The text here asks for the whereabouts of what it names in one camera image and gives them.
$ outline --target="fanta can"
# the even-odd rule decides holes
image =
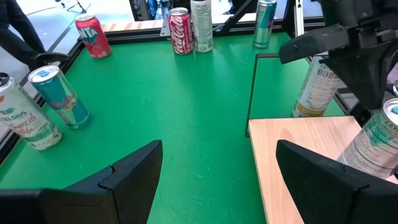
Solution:
[[[105,58],[111,54],[111,46],[101,28],[100,21],[93,14],[81,14],[75,21],[80,37],[93,58]]]

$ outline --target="tall can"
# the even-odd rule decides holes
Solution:
[[[56,65],[34,70],[28,81],[70,128],[83,128],[88,124],[89,112]]]
[[[197,52],[213,50],[213,23],[211,21],[211,1],[191,0],[193,36]]]
[[[398,99],[384,103],[338,161],[386,179],[398,168]]]
[[[294,117],[322,116],[342,82],[325,64],[313,57],[298,100],[293,108]]]
[[[0,73],[0,120],[38,150],[47,149],[62,138],[54,122],[6,73]]]
[[[253,46],[267,48],[272,34],[272,26],[277,0],[258,0],[256,9],[256,29],[254,30]]]

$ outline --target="red bull logo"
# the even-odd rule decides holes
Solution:
[[[71,109],[76,105],[76,93],[67,95],[61,102],[49,102],[53,108],[61,108],[63,110]]]

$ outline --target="soda can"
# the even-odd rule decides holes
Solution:
[[[382,179],[398,167],[398,99],[384,103],[338,158],[338,161]]]
[[[211,21],[211,1],[191,0],[193,36],[197,52],[213,50],[213,23]]]
[[[342,82],[325,64],[313,57],[304,84],[293,108],[293,116],[322,116]]]
[[[88,124],[89,112],[58,66],[38,68],[29,74],[28,81],[70,128],[83,128]]]
[[[18,82],[0,73],[0,120],[37,150],[59,142],[62,133]]]
[[[76,17],[75,22],[80,37],[93,58],[105,58],[111,54],[111,46],[100,21],[93,14],[81,14]]]
[[[258,0],[253,46],[258,48],[268,47],[272,34],[276,4],[276,0]]]
[[[193,50],[191,16],[188,9],[176,7],[169,12],[169,28],[176,54],[189,54]]]

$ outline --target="coca-cola logo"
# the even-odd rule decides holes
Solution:
[[[170,30],[175,43],[174,50],[181,54],[185,53],[187,50],[185,49],[185,33],[181,16],[171,16]]]

